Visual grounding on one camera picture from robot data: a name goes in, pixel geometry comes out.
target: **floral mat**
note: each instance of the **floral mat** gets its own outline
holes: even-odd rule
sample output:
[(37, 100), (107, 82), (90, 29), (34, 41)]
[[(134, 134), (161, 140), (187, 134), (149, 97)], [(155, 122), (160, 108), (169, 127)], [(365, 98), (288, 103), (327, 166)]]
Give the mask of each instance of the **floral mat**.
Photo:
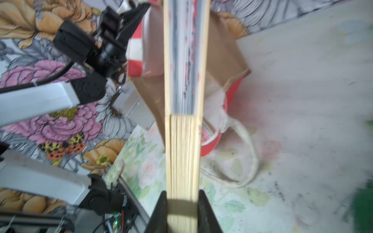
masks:
[[(136, 126), (118, 158), (124, 160), (121, 174), (149, 216), (161, 191), (166, 189), (166, 155), (155, 125), (149, 131)], [(239, 232), (247, 225), (245, 214), (262, 211), (270, 197), (256, 188), (228, 189), (200, 178), (223, 232)]]

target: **cable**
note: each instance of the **cable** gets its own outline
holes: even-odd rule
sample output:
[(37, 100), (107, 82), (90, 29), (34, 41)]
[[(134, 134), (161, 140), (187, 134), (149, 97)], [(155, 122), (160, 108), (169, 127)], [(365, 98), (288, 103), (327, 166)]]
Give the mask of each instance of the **cable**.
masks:
[(122, 210), (122, 233), (124, 232), (124, 210)]
[(5, 87), (5, 88), (1, 88), (0, 89), (0, 94), (10, 92), (10, 91), (16, 91), (16, 90), (21, 90), (21, 89), (25, 89), (25, 88), (30, 88), (30, 87), (34, 87), (34, 86), (41, 86), (41, 85), (53, 82), (53, 81), (57, 80), (59, 77), (66, 74), (66, 72), (69, 71), (69, 69), (73, 65), (74, 65), (74, 62), (69, 62), (67, 65), (65, 65), (64, 68), (62, 68), (57, 73), (47, 77), (46, 79), (38, 80), (35, 83), (31, 82), (31, 83), (27, 83), (27, 84), (20, 84), (20, 85), (16, 85), (16, 86), (9, 86), (9, 87)]
[(93, 232), (92, 233), (95, 233), (97, 230), (98, 230), (98, 228), (102, 225), (102, 224), (104, 224), (104, 223), (106, 223), (107, 221), (109, 221), (111, 218), (107, 218), (107, 219), (105, 219), (104, 221), (102, 221), (94, 230), (93, 230)]

